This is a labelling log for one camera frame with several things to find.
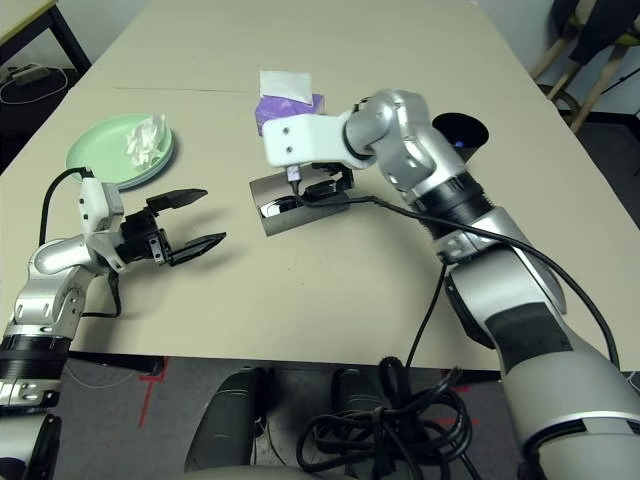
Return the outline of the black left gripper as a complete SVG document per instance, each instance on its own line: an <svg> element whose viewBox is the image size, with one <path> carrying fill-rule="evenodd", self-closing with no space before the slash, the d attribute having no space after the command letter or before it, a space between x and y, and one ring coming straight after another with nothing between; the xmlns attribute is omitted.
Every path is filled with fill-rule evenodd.
<svg viewBox="0 0 640 480"><path fill-rule="evenodd" d="M187 188L147 198L147 207L127 215L120 225L123 242L119 245L119 257L126 264L150 259L157 264L180 265L213 249L226 238L225 232L198 237L172 251L165 230L156 223L158 214L154 211L182 208L207 194L205 189Z"/></svg>

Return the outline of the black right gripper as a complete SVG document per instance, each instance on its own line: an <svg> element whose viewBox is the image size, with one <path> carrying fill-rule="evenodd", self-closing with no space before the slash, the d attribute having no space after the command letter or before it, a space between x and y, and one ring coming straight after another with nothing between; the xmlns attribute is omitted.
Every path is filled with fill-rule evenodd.
<svg viewBox="0 0 640 480"><path fill-rule="evenodd" d="M312 163L311 168L314 171L324 172L329 179L306 187L301 195L303 200L328 199L354 186L353 171L341 163Z"/></svg>

